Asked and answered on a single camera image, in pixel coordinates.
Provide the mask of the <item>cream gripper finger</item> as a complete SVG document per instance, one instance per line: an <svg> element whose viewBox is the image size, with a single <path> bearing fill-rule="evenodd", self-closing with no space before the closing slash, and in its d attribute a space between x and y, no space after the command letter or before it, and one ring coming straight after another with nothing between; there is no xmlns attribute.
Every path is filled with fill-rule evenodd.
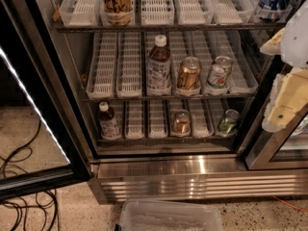
<svg viewBox="0 0 308 231"><path fill-rule="evenodd" d="M260 52L269 56L280 55L280 45L284 32L284 28L279 30L273 37L271 37L260 47Z"/></svg>
<svg viewBox="0 0 308 231"><path fill-rule="evenodd" d="M294 67L286 75L277 74L264 112L262 128L270 133L285 129L308 104L308 69Z"/></svg>

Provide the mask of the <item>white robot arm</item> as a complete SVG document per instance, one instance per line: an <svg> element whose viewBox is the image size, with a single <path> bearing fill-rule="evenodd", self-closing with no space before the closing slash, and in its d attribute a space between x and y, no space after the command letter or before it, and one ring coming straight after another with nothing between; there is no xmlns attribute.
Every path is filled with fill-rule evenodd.
<svg viewBox="0 0 308 231"><path fill-rule="evenodd" d="M284 28L261 46L260 52L279 55L292 68L286 75L276 75L264 112L262 128L275 133L285 129L308 104L308 1Z"/></svg>

